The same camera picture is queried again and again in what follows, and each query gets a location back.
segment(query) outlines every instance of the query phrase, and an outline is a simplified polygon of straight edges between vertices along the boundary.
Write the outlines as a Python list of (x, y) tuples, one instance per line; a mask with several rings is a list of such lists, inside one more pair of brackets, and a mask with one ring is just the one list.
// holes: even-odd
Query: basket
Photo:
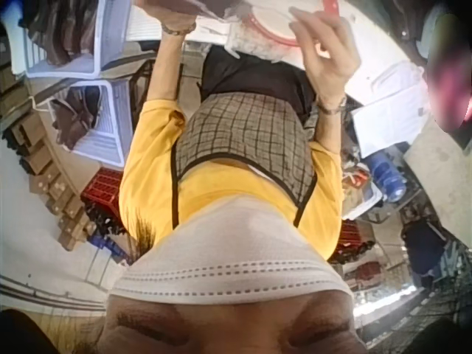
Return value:
[(123, 174), (108, 168), (100, 168), (97, 174), (83, 190), (80, 196), (83, 201), (93, 201), (113, 213), (118, 220), (119, 216), (119, 186)]
[[(90, 80), (79, 81), (73, 86), (100, 86), (102, 107), (97, 126), (78, 141), (72, 152), (116, 167), (124, 167), (133, 138), (128, 81)], [(63, 100), (67, 91), (68, 88), (53, 98)], [(56, 120), (50, 102), (48, 107), (53, 120)]]
[(64, 66), (46, 62), (46, 51), (31, 42), (24, 30), (24, 55), (28, 77), (95, 79), (102, 67), (123, 52), (131, 0), (99, 0), (95, 24), (94, 55), (81, 54)]

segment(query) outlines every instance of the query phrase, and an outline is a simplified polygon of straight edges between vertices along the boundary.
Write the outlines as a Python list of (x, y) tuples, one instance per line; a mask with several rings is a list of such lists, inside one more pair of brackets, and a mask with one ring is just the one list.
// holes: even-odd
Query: yellow shirt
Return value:
[[(156, 243), (172, 233), (172, 179), (170, 151), (184, 130), (185, 120), (177, 103), (146, 102), (119, 192), (122, 221), (136, 237), (136, 221), (153, 228)], [(305, 207), (298, 230), (323, 258), (336, 248), (341, 229), (341, 158), (310, 143), (318, 183)], [(250, 169), (204, 162), (191, 169), (178, 185), (180, 224), (219, 198), (246, 194), (276, 207), (293, 223), (297, 208), (279, 186)]]

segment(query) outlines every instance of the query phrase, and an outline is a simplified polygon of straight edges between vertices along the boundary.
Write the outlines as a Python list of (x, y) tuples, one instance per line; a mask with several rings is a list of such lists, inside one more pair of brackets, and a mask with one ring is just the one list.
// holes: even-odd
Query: black trim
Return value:
[(178, 226), (178, 181), (177, 165), (176, 165), (176, 148), (177, 141), (170, 151), (170, 177), (172, 179), (172, 229)]
[(182, 171), (182, 174), (178, 177), (179, 181), (185, 175), (185, 173), (187, 173), (189, 170), (191, 170), (192, 168), (194, 168), (198, 164), (201, 164), (202, 162), (207, 162), (207, 161), (210, 161), (210, 160), (214, 160), (214, 159), (233, 159), (233, 160), (237, 160), (239, 162), (242, 162), (244, 164), (248, 164), (248, 165), (250, 165), (254, 168), (257, 168), (260, 172), (264, 173), (266, 176), (268, 176), (269, 178), (274, 180), (274, 182), (277, 183), (279, 185), (279, 187), (282, 188), (288, 194), (288, 196), (290, 197), (290, 199), (293, 201), (293, 203), (296, 205), (297, 208), (299, 207), (299, 205), (303, 205), (303, 202), (306, 199), (306, 196), (304, 196), (303, 197), (303, 202), (300, 203), (296, 199), (294, 193), (287, 187), (287, 185), (285, 183), (283, 183), (283, 181), (280, 178), (276, 177), (273, 173), (267, 171), (264, 167), (256, 164), (252, 160), (250, 160), (250, 159), (248, 159), (244, 156), (236, 155), (234, 153), (211, 153), (209, 155), (205, 155), (205, 156), (197, 158), (196, 160), (190, 162), (184, 168), (184, 170)]
[(313, 192), (316, 187), (316, 183), (318, 183), (318, 175), (316, 174), (316, 171), (315, 171), (315, 176), (313, 177), (313, 181), (311, 182), (310, 188), (308, 189), (307, 194), (305, 194), (305, 197), (303, 198), (302, 205), (299, 206), (298, 211), (296, 212), (295, 220), (294, 220), (294, 226), (296, 228), (298, 228), (298, 226), (300, 225), (303, 212), (305, 211), (305, 208), (308, 202), (310, 201), (311, 196), (313, 195)]

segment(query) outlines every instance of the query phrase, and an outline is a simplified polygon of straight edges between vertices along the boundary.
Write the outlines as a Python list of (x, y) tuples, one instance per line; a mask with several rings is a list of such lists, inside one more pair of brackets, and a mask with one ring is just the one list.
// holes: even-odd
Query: black pants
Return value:
[(316, 97), (305, 72), (287, 63), (239, 54), (241, 58), (237, 59), (222, 46), (210, 49), (201, 80), (201, 101), (211, 94), (264, 94), (289, 102), (305, 124)]

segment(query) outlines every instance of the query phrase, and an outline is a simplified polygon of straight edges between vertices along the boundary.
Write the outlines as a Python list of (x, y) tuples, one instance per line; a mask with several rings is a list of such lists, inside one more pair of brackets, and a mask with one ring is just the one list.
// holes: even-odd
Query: light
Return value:
[(378, 310), (379, 308), (383, 308), (385, 306), (391, 305), (394, 302), (397, 302), (400, 300), (402, 296), (409, 295), (413, 292), (415, 292), (417, 289), (414, 285), (409, 286), (407, 289), (403, 289), (402, 291), (399, 291), (396, 294), (389, 295), (387, 297), (384, 297), (383, 299), (380, 299), (376, 302), (368, 302), (366, 304), (362, 304), (359, 306), (356, 306), (354, 308), (354, 317), (359, 317), (362, 315), (368, 315), (369, 313), (374, 312), (375, 310)]

